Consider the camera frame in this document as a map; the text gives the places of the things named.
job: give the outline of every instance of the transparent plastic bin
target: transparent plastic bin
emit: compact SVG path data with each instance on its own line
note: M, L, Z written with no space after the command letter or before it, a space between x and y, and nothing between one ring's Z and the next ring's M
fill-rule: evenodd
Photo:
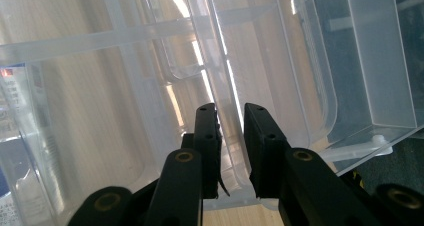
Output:
M35 182L47 214L20 210L27 225L64 225L91 193L158 178L206 103L231 197L219 189L205 209L259 202L246 102L338 174L423 126L395 0L0 0L0 12L1 85L23 145L3 164L16 195Z

